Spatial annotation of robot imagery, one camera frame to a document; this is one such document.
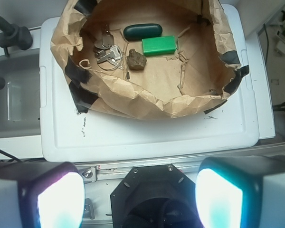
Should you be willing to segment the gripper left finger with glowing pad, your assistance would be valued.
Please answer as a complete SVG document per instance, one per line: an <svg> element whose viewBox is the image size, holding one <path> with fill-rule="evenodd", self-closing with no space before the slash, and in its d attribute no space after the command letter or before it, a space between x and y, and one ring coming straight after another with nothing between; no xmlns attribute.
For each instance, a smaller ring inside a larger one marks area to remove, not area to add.
<svg viewBox="0 0 285 228"><path fill-rule="evenodd" d="M0 228L78 228L84 206L73 163L0 163Z"/></svg>

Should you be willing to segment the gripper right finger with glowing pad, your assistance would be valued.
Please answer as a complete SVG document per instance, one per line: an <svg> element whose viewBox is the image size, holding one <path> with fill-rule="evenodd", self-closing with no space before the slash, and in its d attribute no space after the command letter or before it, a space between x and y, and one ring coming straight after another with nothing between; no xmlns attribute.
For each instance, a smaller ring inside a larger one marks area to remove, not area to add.
<svg viewBox="0 0 285 228"><path fill-rule="evenodd" d="M285 155L207 157L195 199L206 228L285 228Z"/></svg>

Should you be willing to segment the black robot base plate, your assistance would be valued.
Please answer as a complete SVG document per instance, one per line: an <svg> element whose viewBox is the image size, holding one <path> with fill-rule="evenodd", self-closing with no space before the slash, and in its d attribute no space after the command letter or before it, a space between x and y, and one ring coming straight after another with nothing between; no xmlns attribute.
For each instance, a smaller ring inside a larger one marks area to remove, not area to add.
<svg viewBox="0 0 285 228"><path fill-rule="evenodd" d="M201 228L195 183L179 170L127 174L110 195L115 228Z"/></svg>

